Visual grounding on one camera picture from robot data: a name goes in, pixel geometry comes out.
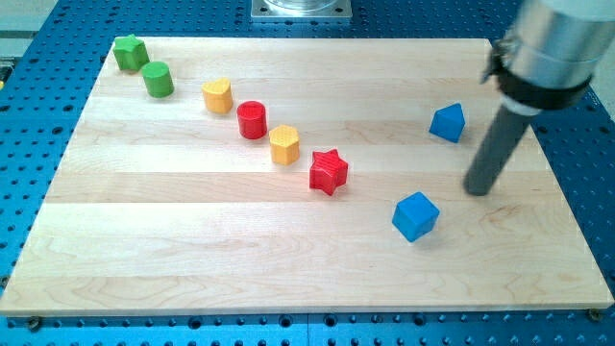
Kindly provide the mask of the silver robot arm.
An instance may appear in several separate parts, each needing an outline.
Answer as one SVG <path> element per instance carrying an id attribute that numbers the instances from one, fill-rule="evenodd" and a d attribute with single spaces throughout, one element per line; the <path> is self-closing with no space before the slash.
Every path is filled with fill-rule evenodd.
<path id="1" fill-rule="evenodd" d="M 494 42 L 483 80 L 523 116 L 573 106 L 614 39 L 614 0 L 526 0 Z"/>

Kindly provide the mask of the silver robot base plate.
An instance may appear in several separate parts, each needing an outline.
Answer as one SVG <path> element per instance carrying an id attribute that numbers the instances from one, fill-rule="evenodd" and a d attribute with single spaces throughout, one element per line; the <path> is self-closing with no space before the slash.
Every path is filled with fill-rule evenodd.
<path id="1" fill-rule="evenodd" d="M 351 0 L 252 0 L 251 17 L 261 21 L 350 19 Z"/>

